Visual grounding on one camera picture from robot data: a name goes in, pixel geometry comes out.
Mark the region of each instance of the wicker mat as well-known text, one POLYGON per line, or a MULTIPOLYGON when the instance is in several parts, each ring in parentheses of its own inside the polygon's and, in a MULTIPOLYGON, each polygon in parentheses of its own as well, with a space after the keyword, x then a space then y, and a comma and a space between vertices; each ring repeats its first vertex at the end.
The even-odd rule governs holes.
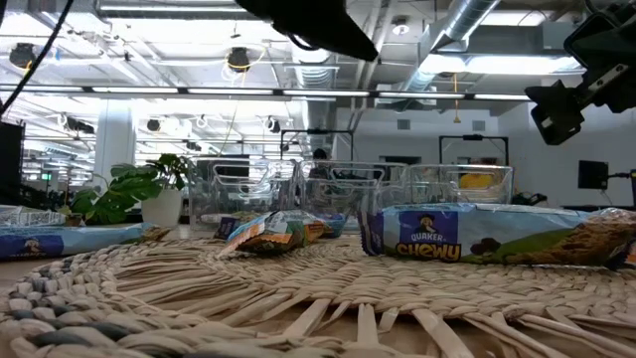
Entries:
POLYGON ((269 258, 222 247, 37 268, 0 301, 0 357, 636 357, 635 270, 370 258, 352 237, 269 258))

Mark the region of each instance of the exposed ceiling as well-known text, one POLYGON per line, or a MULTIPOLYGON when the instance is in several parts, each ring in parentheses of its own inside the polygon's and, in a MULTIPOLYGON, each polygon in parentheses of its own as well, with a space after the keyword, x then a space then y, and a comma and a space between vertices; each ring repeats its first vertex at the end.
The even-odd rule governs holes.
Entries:
MULTIPOLYGON (((0 73, 3 84, 15 84, 25 73, 10 63, 12 49, 18 43, 30 43, 39 51, 49 38, 60 9, 65 5, 62 0, 57 3, 30 0, 28 3, 31 11, 27 11, 27 1, 9 1, 0 28, 0 73), (52 4, 55 9, 42 7, 52 4)), ((398 88, 422 60, 418 49, 424 29, 436 19, 443 19, 448 7, 447 0, 349 0, 349 14, 381 48, 382 63, 375 66, 332 55, 322 65, 335 72, 331 86, 342 90, 375 90, 378 85, 398 88), (407 25, 408 32, 394 33, 396 24, 407 25)), ((548 38, 541 38, 541 47, 541 44, 535 43, 537 39, 534 34, 540 32, 542 23, 557 21, 571 24, 577 21, 581 10, 582 1, 578 0, 502 0, 471 37, 467 52, 461 55, 462 61, 468 62, 490 53, 499 56, 562 56, 562 51, 558 49, 545 52, 548 38), (501 34, 501 43, 493 40, 496 34, 501 34), (520 49, 525 49, 521 44, 510 46, 515 41, 518 43, 519 39, 527 45, 527 53, 520 53, 520 49)), ((76 1, 63 31, 55 41, 54 50, 37 70, 31 84, 297 88, 297 72, 299 69, 305 71, 307 67, 298 66, 297 59, 292 55, 293 47, 286 37, 274 31, 269 24, 254 20, 249 14, 237 10, 233 1, 103 0, 97 5, 90 1, 76 1), (188 11, 189 8, 219 6, 234 10, 188 11), (229 51, 236 47, 247 48, 251 62, 244 76, 229 71, 226 63, 229 51)), ((576 76, 579 73, 573 68, 561 75, 576 76)), ((454 78, 437 74, 429 89, 519 94, 523 93, 525 87, 540 85, 551 77, 546 74, 519 76, 461 72, 454 78)), ((6 96, 8 93, 3 92, 2 98, 6 96)), ((347 100, 341 99, 334 103, 341 107, 350 105, 347 100)), ((85 159, 83 165, 89 168, 94 136, 81 134, 85 140, 71 141, 78 134, 65 130, 63 124, 68 118, 73 118, 98 130, 102 104, 103 100, 98 97, 23 93, 3 120, 26 122, 26 135, 33 139, 26 148, 38 153, 35 156, 42 156, 43 143, 50 143, 50 147, 58 146, 67 152, 80 153, 80 158, 85 159)), ((445 111, 454 108, 454 105, 453 100, 440 100, 424 109, 445 111)), ((461 107, 490 109, 496 113, 502 105, 505 104, 495 101, 462 102, 461 107)), ((302 100, 201 100, 160 98, 157 95, 157 98, 152 99, 134 99, 131 107, 140 120, 138 137, 142 143, 137 146, 137 157, 140 159, 166 151, 190 152, 179 140, 184 137, 193 141, 208 139, 204 151, 210 153, 219 150, 218 145, 214 144, 215 140, 223 140, 228 136, 235 143, 242 139, 254 144, 247 147, 230 144, 226 146, 225 153, 249 151, 253 154, 275 155, 278 151, 275 141, 279 139, 279 134, 267 130, 268 119, 277 119, 283 128, 302 129, 308 125, 306 118, 303 118, 302 100), (229 128, 233 117, 235 123, 229 128), (166 123, 162 126, 164 129, 149 131, 146 123, 150 119, 166 123)), ((337 124, 331 127, 342 125, 342 121, 334 123, 337 124)), ((307 146, 294 146, 290 155, 300 156, 303 149, 307 150, 307 146)))

